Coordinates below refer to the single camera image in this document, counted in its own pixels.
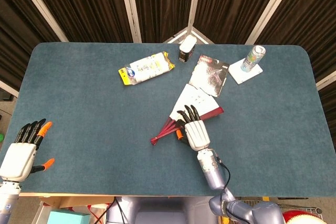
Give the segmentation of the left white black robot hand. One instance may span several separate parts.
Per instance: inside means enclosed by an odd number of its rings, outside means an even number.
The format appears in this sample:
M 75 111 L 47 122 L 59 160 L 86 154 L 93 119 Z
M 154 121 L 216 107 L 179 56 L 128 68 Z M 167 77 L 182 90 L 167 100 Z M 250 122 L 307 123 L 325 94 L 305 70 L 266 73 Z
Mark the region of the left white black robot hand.
M 20 183 L 30 174 L 46 171 L 54 164 L 55 159 L 51 158 L 42 165 L 34 165 L 37 151 L 52 124 L 51 121 L 41 119 L 28 123 L 19 130 L 1 164 L 3 181 Z

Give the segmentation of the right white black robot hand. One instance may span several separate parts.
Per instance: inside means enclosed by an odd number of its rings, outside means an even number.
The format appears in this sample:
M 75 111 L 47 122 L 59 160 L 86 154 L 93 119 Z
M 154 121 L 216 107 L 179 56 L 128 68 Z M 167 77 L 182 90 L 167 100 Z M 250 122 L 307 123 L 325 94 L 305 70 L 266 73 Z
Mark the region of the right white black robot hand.
M 211 141 L 196 107 L 193 105 L 185 105 L 184 107 L 184 111 L 177 111 L 177 113 L 182 116 L 182 119 L 178 120 L 177 124 L 184 130 L 189 146 L 194 151 L 208 148 Z

